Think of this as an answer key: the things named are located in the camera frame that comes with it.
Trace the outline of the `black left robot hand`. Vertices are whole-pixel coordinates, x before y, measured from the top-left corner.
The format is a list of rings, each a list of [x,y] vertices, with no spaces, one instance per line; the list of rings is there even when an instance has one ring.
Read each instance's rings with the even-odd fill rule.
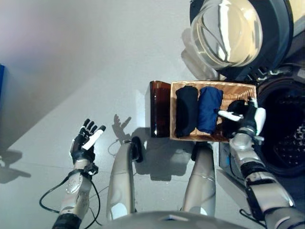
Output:
[[[97,126],[94,121],[87,118],[80,127],[78,134],[72,140],[70,155],[75,163],[77,160],[95,160],[94,145],[106,130],[104,125]]]

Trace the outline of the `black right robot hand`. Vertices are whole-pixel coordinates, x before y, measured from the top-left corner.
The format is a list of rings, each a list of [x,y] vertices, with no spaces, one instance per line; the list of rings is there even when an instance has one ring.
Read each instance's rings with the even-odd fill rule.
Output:
[[[224,119],[223,135],[227,138],[232,138],[239,129],[246,127],[253,130],[257,136],[261,133],[266,120],[266,110],[259,107],[253,97],[248,101],[233,101],[226,110],[217,110],[217,114]]]

